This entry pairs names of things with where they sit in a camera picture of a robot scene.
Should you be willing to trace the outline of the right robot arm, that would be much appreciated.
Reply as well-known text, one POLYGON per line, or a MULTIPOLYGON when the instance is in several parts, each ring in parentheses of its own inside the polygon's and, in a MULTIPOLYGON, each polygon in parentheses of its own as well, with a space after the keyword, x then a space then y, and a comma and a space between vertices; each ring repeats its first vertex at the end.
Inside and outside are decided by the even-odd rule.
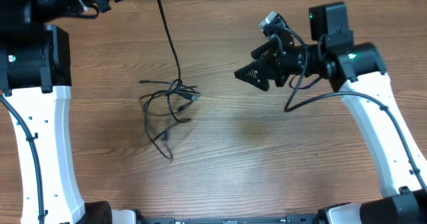
POLYGON ((354 43, 346 4, 329 3, 308 11, 312 44, 285 19, 271 12, 259 25, 267 41, 251 53, 237 79, 262 91, 302 89, 304 78, 326 79, 332 96, 352 114, 374 162, 381 198, 342 203, 316 213, 287 215, 285 223, 425 223, 426 158, 419 150, 392 92, 386 64, 371 43, 354 43))

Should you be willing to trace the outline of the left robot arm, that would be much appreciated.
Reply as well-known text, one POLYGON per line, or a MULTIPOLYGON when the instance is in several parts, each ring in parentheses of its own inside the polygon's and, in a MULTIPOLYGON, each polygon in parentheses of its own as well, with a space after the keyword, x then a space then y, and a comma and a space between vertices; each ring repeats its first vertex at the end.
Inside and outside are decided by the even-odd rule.
POLYGON ((142 223, 138 210, 79 192, 69 135, 69 34, 62 17, 89 19, 123 0, 1 0, 1 103, 14 126, 23 187, 22 223, 142 223))

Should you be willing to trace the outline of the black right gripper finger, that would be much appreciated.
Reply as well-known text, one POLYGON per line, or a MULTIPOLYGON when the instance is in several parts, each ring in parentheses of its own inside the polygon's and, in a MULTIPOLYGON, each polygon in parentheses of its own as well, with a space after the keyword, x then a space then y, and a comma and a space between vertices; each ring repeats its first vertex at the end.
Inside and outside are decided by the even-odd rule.
POLYGON ((280 55, 280 42, 278 39, 270 39, 263 45, 254 49, 251 52, 253 59, 259 59, 262 57, 277 57, 280 55))
POLYGON ((266 58, 259 58, 234 72, 237 79, 249 83, 262 91, 268 91, 269 81, 276 79, 276 72, 266 58))

